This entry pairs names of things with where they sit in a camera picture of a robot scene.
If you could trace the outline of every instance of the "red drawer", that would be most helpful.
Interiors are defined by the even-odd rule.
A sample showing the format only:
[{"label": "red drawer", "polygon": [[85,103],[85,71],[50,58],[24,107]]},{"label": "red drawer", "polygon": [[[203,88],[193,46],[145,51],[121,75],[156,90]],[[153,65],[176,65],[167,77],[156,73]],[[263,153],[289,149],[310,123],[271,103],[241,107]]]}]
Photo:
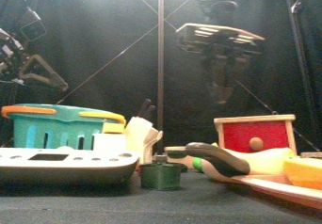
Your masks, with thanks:
[{"label": "red drawer", "polygon": [[219,146],[236,152],[289,147],[295,152],[291,122],[294,115],[215,119]]}]

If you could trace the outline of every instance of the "black backdrop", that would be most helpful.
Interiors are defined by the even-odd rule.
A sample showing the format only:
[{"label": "black backdrop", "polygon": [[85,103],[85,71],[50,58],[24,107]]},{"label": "black backdrop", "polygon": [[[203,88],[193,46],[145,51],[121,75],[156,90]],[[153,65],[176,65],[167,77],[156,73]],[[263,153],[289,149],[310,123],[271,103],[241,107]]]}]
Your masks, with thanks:
[{"label": "black backdrop", "polygon": [[[285,0],[235,0],[235,27],[265,38],[264,50],[240,79],[280,114],[294,114],[294,127],[322,147],[296,57]],[[0,0],[0,27],[12,32],[22,0]],[[308,61],[314,115],[320,119],[320,0],[303,0],[299,14]],[[29,42],[69,84],[60,93],[20,87],[17,103],[61,104],[105,109],[130,119],[145,98],[157,103],[157,0],[37,0],[34,10],[48,34]],[[175,30],[204,23],[197,0],[164,0],[163,145],[216,141],[213,118],[269,112],[236,86],[225,104],[216,104],[199,55],[176,46]],[[156,126],[156,115],[152,117]],[[296,138],[298,150],[311,151]]]}]

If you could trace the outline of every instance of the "wooden tray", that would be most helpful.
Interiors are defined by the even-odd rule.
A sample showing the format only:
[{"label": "wooden tray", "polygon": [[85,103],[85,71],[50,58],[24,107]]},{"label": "wooden tray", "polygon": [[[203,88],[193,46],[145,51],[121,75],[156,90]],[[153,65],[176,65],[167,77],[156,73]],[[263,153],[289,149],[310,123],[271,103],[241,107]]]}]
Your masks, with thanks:
[{"label": "wooden tray", "polygon": [[245,175],[232,179],[264,194],[322,210],[322,190],[294,186],[284,175]]}]

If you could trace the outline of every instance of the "teal basket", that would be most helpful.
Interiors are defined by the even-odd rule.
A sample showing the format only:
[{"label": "teal basket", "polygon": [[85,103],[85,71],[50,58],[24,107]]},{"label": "teal basket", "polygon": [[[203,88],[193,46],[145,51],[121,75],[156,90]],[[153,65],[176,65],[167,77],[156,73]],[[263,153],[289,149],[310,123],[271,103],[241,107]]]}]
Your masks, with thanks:
[{"label": "teal basket", "polygon": [[13,147],[54,149],[69,146],[93,149],[93,134],[102,123],[124,123],[124,117],[108,111],[53,104],[16,104],[2,107],[2,116],[13,119]]}]

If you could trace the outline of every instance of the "kitchen scale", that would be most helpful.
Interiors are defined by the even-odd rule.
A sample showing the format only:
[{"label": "kitchen scale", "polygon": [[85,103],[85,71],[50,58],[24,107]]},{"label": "kitchen scale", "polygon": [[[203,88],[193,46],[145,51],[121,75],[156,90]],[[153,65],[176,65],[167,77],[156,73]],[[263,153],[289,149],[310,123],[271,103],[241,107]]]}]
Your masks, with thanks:
[{"label": "kitchen scale", "polygon": [[118,184],[137,161],[132,152],[0,148],[0,184]]}]

